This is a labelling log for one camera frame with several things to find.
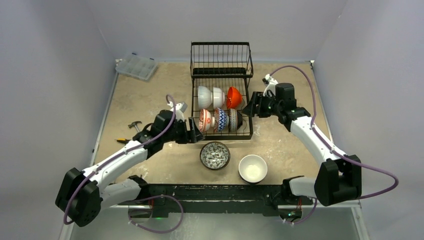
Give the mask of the red floral bowl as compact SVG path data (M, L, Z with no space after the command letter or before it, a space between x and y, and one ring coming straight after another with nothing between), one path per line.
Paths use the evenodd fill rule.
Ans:
M198 128L204 133L215 125L215 118L207 109L201 109L199 113Z

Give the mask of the red patterned black bowl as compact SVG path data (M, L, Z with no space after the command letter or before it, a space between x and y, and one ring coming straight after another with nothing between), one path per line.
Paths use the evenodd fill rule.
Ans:
M214 117L214 127L213 127L214 133L221 132L229 124L228 114L219 107L217 107L214 110L213 117Z

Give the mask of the white ribbed bowl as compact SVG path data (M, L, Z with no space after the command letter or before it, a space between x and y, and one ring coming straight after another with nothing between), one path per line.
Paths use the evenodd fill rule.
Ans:
M205 86L197 88L197 102L200 109L207 109L213 102L211 91Z

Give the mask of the brown beige bowl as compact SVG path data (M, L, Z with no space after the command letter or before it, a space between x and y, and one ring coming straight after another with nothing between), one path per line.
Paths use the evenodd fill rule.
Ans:
M229 132L230 133L237 132L243 124L243 117L241 113L234 108L230 108L228 110L228 118L229 118L229 122L228 122Z

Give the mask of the orange white bowl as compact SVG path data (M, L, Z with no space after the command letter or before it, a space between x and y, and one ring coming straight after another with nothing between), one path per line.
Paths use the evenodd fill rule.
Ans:
M236 109L243 101L242 94L239 90L231 86L226 95L226 108L227 109Z

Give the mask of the teal white bowl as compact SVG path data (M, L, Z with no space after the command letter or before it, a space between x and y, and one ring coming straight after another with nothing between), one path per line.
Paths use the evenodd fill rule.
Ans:
M268 165L266 161L255 154L244 156L238 165L238 174L240 178L250 184L260 183L268 173Z

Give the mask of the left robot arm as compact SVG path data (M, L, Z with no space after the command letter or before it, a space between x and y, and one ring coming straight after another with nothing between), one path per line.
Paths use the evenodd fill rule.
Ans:
M63 223L84 227L92 222L106 205L112 181L161 151L164 144L194 144L204 138L193 117L185 120L174 110L161 110L116 153L84 170L74 167L65 173L55 199L64 213Z

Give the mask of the black wire dish rack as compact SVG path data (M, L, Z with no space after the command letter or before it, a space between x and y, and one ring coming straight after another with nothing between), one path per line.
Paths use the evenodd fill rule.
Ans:
M250 140L253 120L242 114L250 100L249 83L254 75L248 41L193 41L190 45L192 82L191 116L199 121L201 110L236 110L236 125L218 125L203 130L207 141Z

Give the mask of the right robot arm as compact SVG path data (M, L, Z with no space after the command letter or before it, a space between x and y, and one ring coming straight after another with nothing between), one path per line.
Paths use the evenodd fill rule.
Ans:
M311 114L297 106L295 88L291 83L278 83L266 92L255 91L242 113L249 117L276 116L279 123L296 136L320 165L316 178L286 178L280 196L288 204L305 196L330 206L355 200L362 194L362 169L356 155L346 155L329 143L312 123Z

